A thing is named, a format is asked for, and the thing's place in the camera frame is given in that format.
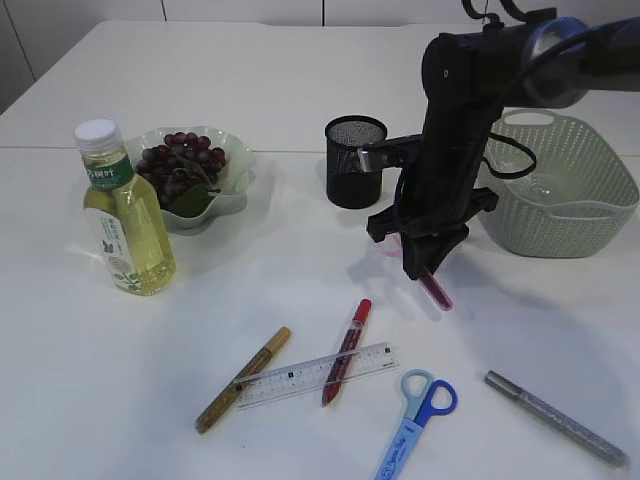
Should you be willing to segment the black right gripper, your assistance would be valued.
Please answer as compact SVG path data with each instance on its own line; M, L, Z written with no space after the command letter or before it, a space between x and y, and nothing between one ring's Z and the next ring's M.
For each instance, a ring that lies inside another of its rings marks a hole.
M474 186L478 167L478 160L461 149L421 152L400 168L392 205L369 217L367 233L374 242L401 233L403 269L411 280L423 276L426 267L434 274L468 237L465 223L496 208L498 195Z

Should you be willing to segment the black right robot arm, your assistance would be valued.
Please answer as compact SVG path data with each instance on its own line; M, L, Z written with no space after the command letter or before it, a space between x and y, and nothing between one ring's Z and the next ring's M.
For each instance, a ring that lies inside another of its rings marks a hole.
M476 33L442 33L421 64L428 105L420 134L362 146L366 172L396 167L390 207L368 220L371 239L401 238L403 268L432 274L468 236L467 223L492 211L497 195L475 181L492 126L507 107L563 109L591 90L639 88L639 21L588 27L552 8L524 12L513 2L506 26L484 15Z

